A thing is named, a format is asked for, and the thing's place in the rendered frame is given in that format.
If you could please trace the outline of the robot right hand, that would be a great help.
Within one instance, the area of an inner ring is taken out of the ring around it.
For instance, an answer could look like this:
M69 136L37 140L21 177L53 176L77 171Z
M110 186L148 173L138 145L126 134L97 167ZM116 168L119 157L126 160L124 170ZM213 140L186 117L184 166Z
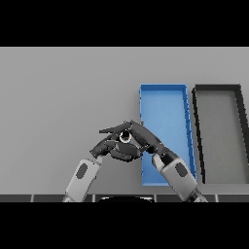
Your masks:
M165 147L163 143L144 125L134 121L125 122L125 128L131 133L135 141L149 154L158 154L161 161L168 165L178 156L170 149Z

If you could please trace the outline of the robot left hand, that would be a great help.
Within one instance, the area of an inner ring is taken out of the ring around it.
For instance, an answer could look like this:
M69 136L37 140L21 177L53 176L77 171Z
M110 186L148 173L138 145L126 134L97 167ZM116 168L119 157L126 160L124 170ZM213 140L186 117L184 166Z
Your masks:
M140 148L130 143L130 124L104 128L100 133L108 133L108 136L89 151L95 159L110 154L115 160L131 162L142 156Z

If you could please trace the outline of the blue bin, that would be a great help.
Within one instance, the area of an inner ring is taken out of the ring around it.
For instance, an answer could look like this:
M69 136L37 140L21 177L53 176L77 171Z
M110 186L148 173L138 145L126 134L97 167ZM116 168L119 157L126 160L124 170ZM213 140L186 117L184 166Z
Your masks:
M141 84L140 120L196 175L189 97L185 84Z

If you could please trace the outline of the dark grey bin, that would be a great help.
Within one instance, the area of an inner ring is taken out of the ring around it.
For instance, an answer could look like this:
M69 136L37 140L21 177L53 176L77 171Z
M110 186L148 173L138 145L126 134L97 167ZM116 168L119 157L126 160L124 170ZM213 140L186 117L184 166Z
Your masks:
M249 126L241 85L192 90L203 184L249 184Z

